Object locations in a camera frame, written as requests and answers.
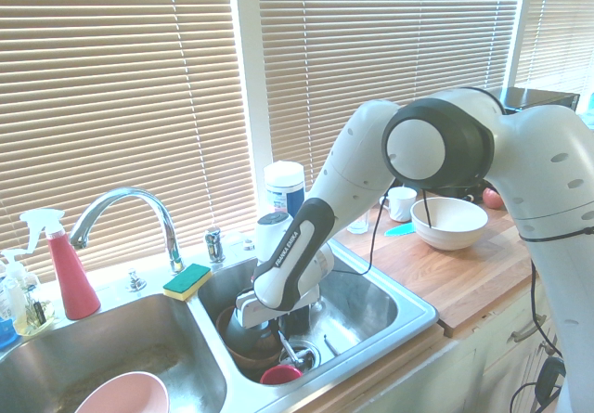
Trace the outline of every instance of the faucet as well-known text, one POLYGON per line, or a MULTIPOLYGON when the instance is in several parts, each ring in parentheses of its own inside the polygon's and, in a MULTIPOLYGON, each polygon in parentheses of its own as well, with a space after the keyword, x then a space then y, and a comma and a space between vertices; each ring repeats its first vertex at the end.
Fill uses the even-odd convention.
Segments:
POLYGON ((223 245, 221 244, 221 229, 217 226, 209 227, 204 233, 204 243, 208 251, 208 257, 213 263, 221 263, 225 260, 223 245))
POLYGON ((72 228, 70 242, 74 249, 85 248, 91 227, 93 227, 98 217, 103 211, 110 207, 111 204, 126 197, 138 197, 146 201, 155 214, 157 214, 161 229, 165 235, 165 249, 169 254, 171 271, 173 274, 178 274, 183 271, 184 264, 179 253, 179 246, 177 246, 174 221, 171 219, 171 215, 167 212, 167 209, 165 209, 165 206, 163 206, 163 203, 160 202, 157 197, 140 188, 114 188, 93 201, 72 228))

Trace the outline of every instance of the glass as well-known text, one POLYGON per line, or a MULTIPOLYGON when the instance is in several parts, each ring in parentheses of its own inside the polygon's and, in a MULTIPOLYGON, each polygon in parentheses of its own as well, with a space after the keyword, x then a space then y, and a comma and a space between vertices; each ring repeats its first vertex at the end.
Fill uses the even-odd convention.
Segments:
POLYGON ((365 211, 360 215, 353 223, 351 223, 346 230, 352 234, 360 235, 365 234, 369 229, 369 211, 365 211))

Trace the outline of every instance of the kitchen sink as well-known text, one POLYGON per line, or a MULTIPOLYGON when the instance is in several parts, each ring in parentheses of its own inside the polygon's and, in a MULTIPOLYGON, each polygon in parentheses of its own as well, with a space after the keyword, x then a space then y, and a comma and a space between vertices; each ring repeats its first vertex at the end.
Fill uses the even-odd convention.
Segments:
MULTIPOLYGON (((329 245, 335 270, 367 270, 368 263, 340 243, 329 245)), ((161 378, 172 413, 291 412, 437 321, 432 306, 377 269, 364 276, 331 272, 309 307, 309 321, 290 337, 296 351, 315 349, 315 365, 295 381, 262 385, 238 368, 215 327, 251 286, 257 264, 253 251, 235 246, 185 303, 161 294, 171 278, 167 266, 142 271, 148 285, 140 292, 114 281, 97 290, 99 313, 62 319, 0 353, 2 413, 72 413, 101 383, 128 371, 161 378)), ((200 255, 187 263, 208 262, 200 255)))
MULTIPOLYGON (((356 275, 366 271, 368 263, 334 240, 329 245, 334 269, 350 274, 331 272, 320 282, 320 300, 310 307, 309 328, 290 339, 298 347, 313 345, 318 365, 295 381, 270 386, 255 382, 227 359, 233 366, 233 393, 227 397, 226 411, 293 411, 437 321, 431 305, 375 268, 356 275)), ((213 324, 238 293, 251 286, 256 266, 251 259, 224 267, 199 289, 200 303, 213 324)))
POLYGON ((218 412, 226 380, 190 309, 155 294, 25 342, 0 361, 3 413, 73 413, 99 385, 147 371, 172 412, 218 412))

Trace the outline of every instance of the red cup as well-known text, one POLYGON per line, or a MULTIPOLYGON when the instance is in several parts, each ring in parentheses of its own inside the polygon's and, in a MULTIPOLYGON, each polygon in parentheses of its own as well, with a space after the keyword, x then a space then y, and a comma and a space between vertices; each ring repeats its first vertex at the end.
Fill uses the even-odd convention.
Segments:
POLYGON ((264 385, 280 385, 301 378, 303 373, 291 365, 277 365, 267 369, 260 378, 260 383, 264 385))

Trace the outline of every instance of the spray bottle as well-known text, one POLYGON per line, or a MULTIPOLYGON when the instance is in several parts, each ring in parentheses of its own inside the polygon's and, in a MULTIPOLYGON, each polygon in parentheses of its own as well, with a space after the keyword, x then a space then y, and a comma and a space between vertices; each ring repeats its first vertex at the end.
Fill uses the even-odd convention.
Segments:
POLYGON ((42 230, 45 231, 49 252, 58 276, 66 317, 70 320, 78 320, 95 313, 101 303, 59 221, 62 216, 64 211, 34 209, 23 213, 20 219, 29 226, 29 253, 35 250, 42 230))

